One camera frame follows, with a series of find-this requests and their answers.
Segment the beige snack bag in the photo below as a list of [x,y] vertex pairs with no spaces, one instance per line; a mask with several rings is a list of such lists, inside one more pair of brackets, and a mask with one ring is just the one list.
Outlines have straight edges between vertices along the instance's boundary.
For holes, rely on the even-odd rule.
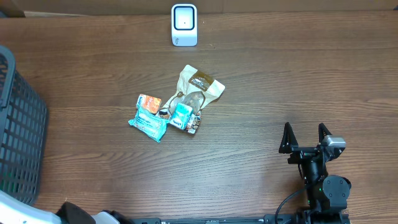
[[161,107],[156,116],[170,121],[178,103],[191,106],[193,114],[183,131],[195,134],[201,123],[203,108],[217,100],[224,90],[225,86],[218,80],[190,65],[186,65],[180,72],[176,93]]

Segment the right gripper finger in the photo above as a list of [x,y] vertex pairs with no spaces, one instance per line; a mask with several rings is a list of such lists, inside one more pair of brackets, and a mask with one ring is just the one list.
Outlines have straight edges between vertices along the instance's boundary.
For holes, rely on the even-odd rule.
[[299,144],[296,140],[295,134],[289,122],[286,122],[284,125],[284,133],[282,136],[281,144],[279,147],[279,153],[281,154],[290,154],[296,148],[299,147]]
[[332,135],[324,123],[318,125],[318,142],[323,144]]

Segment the teal wet wipes pack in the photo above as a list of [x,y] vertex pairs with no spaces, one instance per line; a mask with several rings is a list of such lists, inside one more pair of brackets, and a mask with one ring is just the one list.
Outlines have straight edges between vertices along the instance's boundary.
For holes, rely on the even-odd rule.
[[128,124],[139,129],[154,141],[160,142],[167,130],[169,120],[157,117],[142,106],[137,105],[136,115],[134,119],[128,121]]

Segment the green blue tissue pack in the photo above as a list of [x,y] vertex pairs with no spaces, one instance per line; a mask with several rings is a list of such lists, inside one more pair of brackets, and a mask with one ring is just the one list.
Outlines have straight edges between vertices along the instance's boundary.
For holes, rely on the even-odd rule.
[[178,129],[185,129],[188,120],[193,114],[193,108],[183,103],[178,103],[175,107],[175,111],[170,118],[170,124]]

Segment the orange tissue pack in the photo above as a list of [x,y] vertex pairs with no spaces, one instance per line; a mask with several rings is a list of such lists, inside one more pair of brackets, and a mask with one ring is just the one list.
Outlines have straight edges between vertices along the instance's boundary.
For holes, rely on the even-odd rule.
[[136,106],[140,106],[152,114],[156,114],[160,110],[162,100],[154,96],[140,94],[137,99]]

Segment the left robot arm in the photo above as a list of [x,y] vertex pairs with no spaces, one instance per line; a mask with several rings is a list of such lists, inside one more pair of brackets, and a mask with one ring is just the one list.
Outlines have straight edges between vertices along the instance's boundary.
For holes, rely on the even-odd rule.
[[80,207],[65,202],[57,213],[40,210],[22,203],[1,191],[2,224],[119,224],[132,223],[126,218],[118,217],[111,212],[102,211],[90,215]]

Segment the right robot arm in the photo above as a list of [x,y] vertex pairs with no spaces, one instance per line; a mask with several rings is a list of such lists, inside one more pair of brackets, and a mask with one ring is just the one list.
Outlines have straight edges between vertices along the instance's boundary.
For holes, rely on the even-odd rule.
[[[285,198],[278,206],[274,223],[349,223],[349,216],[342,213],[348,206],[351,182],[342,176],[329,175],[326,163],[339,158],[346,148],[341,136],[333,135],[327,127],[318,125],[318,144],[300,147],[290,123],[285,123],[279,147],[280,154],[288,154],[287,162],[298,165],[304,187]],[[308,206],[293,215],[282,218],[279,212],[285,203],[297,195],[307,194]]]

